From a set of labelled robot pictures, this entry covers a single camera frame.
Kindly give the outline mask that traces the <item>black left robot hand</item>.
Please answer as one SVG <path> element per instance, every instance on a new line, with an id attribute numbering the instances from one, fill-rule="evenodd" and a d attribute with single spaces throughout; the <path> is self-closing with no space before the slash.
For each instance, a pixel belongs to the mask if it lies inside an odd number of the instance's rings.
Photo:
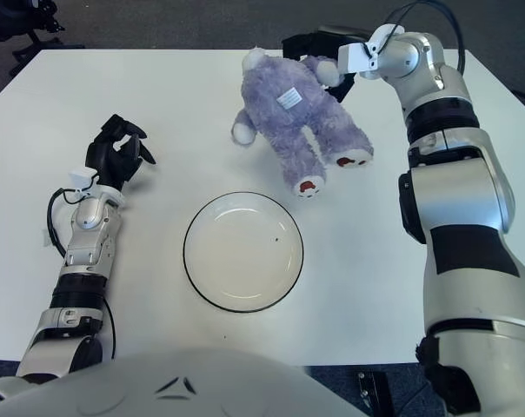
<path id="1" fill-rule="evenodd" d="M 121 191 L 143 162 L 156 164 L 143 145 L 146 138 L 141 128 L 114 114 L 89 145 L 85 166 L 96 170 L 98 184 Z"/>

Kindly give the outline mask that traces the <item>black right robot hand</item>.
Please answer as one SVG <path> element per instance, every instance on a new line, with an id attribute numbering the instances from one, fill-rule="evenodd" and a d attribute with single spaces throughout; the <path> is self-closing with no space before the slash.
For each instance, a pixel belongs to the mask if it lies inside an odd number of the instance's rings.
<path id="1" fill-rule="evenodd" d="M 351 43 L 366 43 L 370 33 L 346 27 L 322 26 L 306 34 L 282 40 L 278 69 L 282 86 L 291 84 L 288 99 L 297 94 L 314 102 L 329 93 L 339 103 L 354 85 L 354 75 L 339 70 L 339 49 Z"/>

